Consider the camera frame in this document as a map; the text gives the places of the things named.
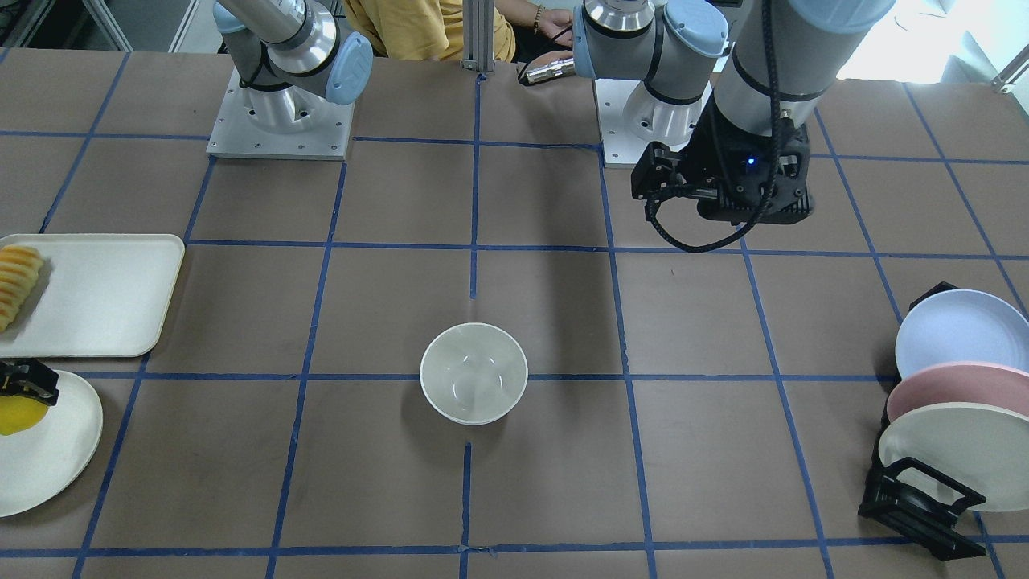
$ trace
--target white tray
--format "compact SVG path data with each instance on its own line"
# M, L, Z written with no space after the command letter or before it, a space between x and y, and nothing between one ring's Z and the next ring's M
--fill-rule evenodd
M8 234L45 262L0 358L133 358L161 336L185 254L174 234Z
M38 425L0 437L0 517L41 505L78 478L100 444L104 410L90 383L58 373L58 403Z

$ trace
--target yellow fruit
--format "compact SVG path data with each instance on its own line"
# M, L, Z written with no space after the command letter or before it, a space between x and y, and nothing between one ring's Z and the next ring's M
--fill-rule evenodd
M49 409L24 396L0 396L0 435L9 436L35 427Z

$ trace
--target blue joint cap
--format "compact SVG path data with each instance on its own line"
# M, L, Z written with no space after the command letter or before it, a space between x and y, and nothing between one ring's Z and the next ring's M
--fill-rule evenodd
M593 61L590 59L590 45L586 40L587 31L590 27L586 24L586 10L582 6L574 9L574 22L572 23L572 55L575 63L575 74L583 78L596 78L597 72L593 69Z
M729 39L725 16L704 0L669 0L665 22L683 44L711 59L721 56Z
M332 63L325 84L325 100L344 105L356 101L371 76L372 58L367 38L351 32Z
M218 28L218 32L222 35L233 34L234 32L247 29L247 27L240 22L240 19L236 17L236 14L229 12L228 9L218 2L214 3L214 25Z

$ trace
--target hand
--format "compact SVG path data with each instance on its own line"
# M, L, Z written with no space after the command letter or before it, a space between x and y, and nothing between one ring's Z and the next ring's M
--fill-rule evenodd
M572 13L570 10L543 10L543 13L539 16L539 33L543 36L549 38L562 30L570 27L572 25ZM562 46L572 45L572 33L571 31L562 34L561 36L554 39L555 42L561 44Z
M526 67L526 70L534 70L534 69L537 69L537 68L539 68L541 66L546 66L546 65L548 65L548 64L551 64L553 62L560 61L560 60L563 60L563 59L570 59L570 58L572 58L571 50L553 50L553 51L546 52L545 55L543 55L541 57L537 57L537 58L533 59L533 61L531 63L529 63L529 66Z

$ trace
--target person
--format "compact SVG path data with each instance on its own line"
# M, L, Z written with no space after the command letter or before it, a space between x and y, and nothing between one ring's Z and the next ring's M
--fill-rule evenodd
M528 0L494 0L493 52L507 62L546 64L571 56L572 13ZM399 60L461 60L462 0L344 0L347 22L378 56ZM556 37L553 42L548 39Z

